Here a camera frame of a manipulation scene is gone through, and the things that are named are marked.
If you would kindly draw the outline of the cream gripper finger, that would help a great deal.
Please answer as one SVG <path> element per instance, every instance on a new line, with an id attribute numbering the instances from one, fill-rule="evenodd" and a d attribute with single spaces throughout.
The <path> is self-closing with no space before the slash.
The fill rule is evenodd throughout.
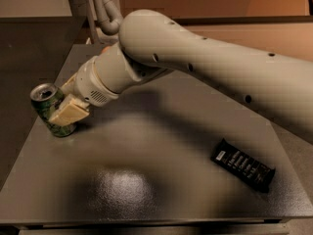
<path id="1" fill-rule="evenodd" d="M 70 79 L 61 86 L 61 90 L 65 95 L 74 95 L 75 94 L 75 81 L 76 73 L 70 77 Z"/>
<path id="2" fill-rule="evenodd" d="M 66 126 L 88 116 L 89 104 L 72 94 L 68 94 L 59 107 L 52 112 L 48 121 L 58 126 Z"/>

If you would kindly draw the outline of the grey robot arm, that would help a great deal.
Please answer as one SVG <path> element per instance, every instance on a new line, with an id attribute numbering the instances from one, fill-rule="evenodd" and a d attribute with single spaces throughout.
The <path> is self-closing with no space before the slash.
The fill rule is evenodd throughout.
<path id="1" fill-rule="evenodd" d="M 103 32 L 118 41 L 63 85 L 66 97 L 49 122 L 77 122 L 91 106 L 103 107 L 132 86 L 181 71 L 313 140 L 313 63 L 205 38 L 156 11 L 122 16 L 112 0 L 94 0 L 94 6 Z"/>

